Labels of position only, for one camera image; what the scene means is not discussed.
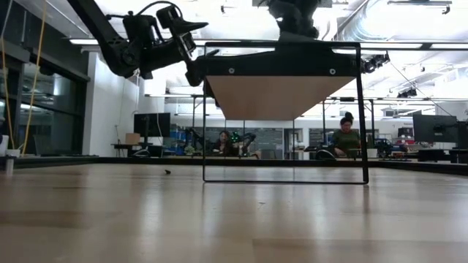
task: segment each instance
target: hardwood floor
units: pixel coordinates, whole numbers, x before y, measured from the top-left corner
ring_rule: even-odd
[[[359,179],[361,170],[207,176]],[[468,180],[452,175],[372,169],[369,186],[203,184],[200,167],[126,164],[0,175],[5,263],[466,262],[467,222]]]

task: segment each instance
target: black metal frame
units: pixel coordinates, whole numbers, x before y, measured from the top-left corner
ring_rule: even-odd
[[[206,183],[302,183],[302,184],[342,184],[342,185],[366,185],[369,183],[369,162],[368,162],[368,156],[367,156],[367,144],[366,144],[366,119],[364,115],[364,98],[363,98],[363,86],[362,86],[362,79],[361,79],[361,44],[358,42],[302,42],[302,43],[278,43],[278,42],[207,42],[205,44],[205,53],[206,53],[206,48],[207,47],[269,47],[269,48],[275,48],[275,47],[281,47],[281,46],[291,46],[291,45],[296,45],[298,47],[307,47],[310,49],[315,49],[315,48],[349,48],[356,50],[356,57],[355,57],[355,68],[352,70],[354,72],[352,75],[349,75],[350,77],[355,77],[356,78],[356,83],[357,83],[357,89],[358,89],[358,108],[359,108],[359,126],[360,130],[364,131],[361,132],[361,155],[362,155],[362,161],[358,161],[354,164],[359,164],[357,167],[361,167],[363,170],[363,181],[362,182],[333,182],[333,181],[295,181],[295,180],[208,180],[205,176],[206,173],[206,166],[209,165],[216,165],[216,163],[219,163],[220,161],[223,161],[225,164],[228,164],[228,166],[232,166],[233,164],[229,165],[229,162],[231,160],[226,160],[226,159],[221,159],[221,160],[208,160],[206,158],[206,143],[204,141],[203,143],[203,158],[202,158],[202,173],[203,173],[203,181]],[[210,75],[209,69],[204,69],[205,70],[205,76]],[[208,91],[208,85],[207,81],[204,82],[203,85],[203,136],[205,136],[205,130],[206,130],[206,98],[207,98],[207,91]],[[261,166],[259,164],[262,163],[261,160],[248,160],[247,162],[244,162],[246,160],[233,160],[234,162],[244,163],[248,164],[249,166]],[[294,167],[296,164],[300,163],[302,161],[297,161],[295,159],[292,160],[291,162],[288,162],[287,164],[284,162],[268,162],[269,167],[291,167],[291,164],[294,164]],[[320,166],[324,167],[324,162],[320,161]]]

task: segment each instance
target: person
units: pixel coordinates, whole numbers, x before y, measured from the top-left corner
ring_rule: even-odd
[[[222,156],[235,156],[237,151],[230,141],[230,133],[228,131],[221,131],[219,139],[213,146],[213,152]]]
[[[351,129],[354,118],[351,113],[346,113],[339,122],[341,128],[333,133],[333,149],[337,157],[346,157],[352,154],[350,149],[361,147],[359,133]]]

